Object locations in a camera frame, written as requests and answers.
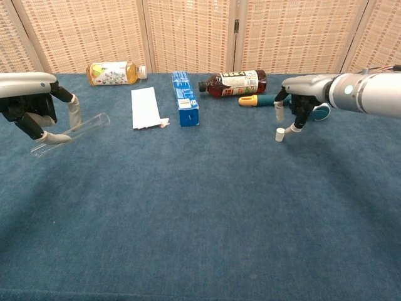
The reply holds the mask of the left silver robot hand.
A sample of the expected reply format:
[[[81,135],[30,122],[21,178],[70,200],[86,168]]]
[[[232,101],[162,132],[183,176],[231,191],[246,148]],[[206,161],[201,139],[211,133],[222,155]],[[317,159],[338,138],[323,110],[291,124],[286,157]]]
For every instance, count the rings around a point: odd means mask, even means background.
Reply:
[[[67,134],[43,129],[57,123],[54,98],[68,107],[70,127],[80,126],[80,101],[56,76],[40,71],[1,73],[1,114],[36,142],[59,145],[72,141]]]

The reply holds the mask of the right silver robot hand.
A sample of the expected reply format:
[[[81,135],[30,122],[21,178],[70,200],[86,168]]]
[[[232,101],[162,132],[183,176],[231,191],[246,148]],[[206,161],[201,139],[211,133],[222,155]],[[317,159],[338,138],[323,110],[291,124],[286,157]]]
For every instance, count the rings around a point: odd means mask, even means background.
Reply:
[[[279,122],[284,120],[284,100],[290,96],[295,121],[286,129],[279,129],[279,133],[297,134],[309,119],[323,120],[328,117],[331,112],[328,90],[334,77],[334,74],[303,75],[282,82],[281,90],[274,99],[276,119]]]

